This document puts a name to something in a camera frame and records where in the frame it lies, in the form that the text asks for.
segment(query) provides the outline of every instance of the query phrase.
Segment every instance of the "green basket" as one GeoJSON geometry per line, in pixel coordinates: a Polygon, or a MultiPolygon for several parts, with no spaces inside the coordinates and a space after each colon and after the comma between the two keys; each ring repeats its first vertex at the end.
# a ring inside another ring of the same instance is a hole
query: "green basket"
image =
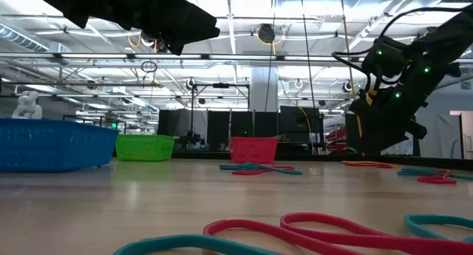
{"type": "Polygon", "coordinates": [[[159,162],[171,159],[174,138],[163,135],[118,135],[117,158],[159,162]]]}

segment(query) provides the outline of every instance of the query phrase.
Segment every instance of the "blue basket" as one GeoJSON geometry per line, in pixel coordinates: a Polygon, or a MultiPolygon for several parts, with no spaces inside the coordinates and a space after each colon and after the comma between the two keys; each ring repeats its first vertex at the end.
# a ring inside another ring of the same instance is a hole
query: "blue basket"
{"type": "Polygon", "coordinates": [[[63,172],[106,165],[118,131],[65,120],[0,119],[0,171],[63,172]]]}

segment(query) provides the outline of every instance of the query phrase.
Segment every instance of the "red basket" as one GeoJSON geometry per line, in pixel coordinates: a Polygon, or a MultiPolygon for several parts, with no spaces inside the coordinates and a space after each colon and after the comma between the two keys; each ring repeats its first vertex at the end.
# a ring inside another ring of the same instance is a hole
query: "red basket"
{"type": "Polygon", "coordinates": [[[232,137],[231,159],[234,163],[273,163],[278,141],[269,137],[232,137]]]}

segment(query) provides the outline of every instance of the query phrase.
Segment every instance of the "white figurine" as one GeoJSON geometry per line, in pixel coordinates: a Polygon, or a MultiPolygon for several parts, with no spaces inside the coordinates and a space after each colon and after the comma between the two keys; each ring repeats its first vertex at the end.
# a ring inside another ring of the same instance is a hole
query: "white figurine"
{"type": "Polygon", "coordinates": [[[37,92],[23,92],[18,98],[18,107],[13,112],[12,118],[42,119],[43,109],[36,104],[38,97],[37,92]]]}

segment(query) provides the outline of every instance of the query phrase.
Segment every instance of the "table surface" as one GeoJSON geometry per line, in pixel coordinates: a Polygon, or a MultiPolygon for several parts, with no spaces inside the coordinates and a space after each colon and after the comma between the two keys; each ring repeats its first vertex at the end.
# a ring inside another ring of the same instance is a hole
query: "table surface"
{"type": "MultiPolygon", "coordinates": [[[[388,234],[409,236],[405,214],[448,214],[473,219],[473,183],[418,183],[394,169],[353,168],[340,163],[281,162],[302,176],[265,173],[235,176],[218,160],[164,163],[114,161],[109,167],[63,174],[0,174],[2,254],[112,254],[140,239],[201,234],[222,219],[278,225],[293,212],[343,217],[388,234]]],[[[303,228],[340,231],[317,223],[303,228]]],[[[473,232],[431,227],[462,239],[473,232]]],[[[217,235],[283,254],[311,254],[274,237],[245,230],[217,235]]],[[[389,251],[354,248],[365,254],[389,251]]],[[[160,254],[201,254],[181,249],[160,254]]]]}

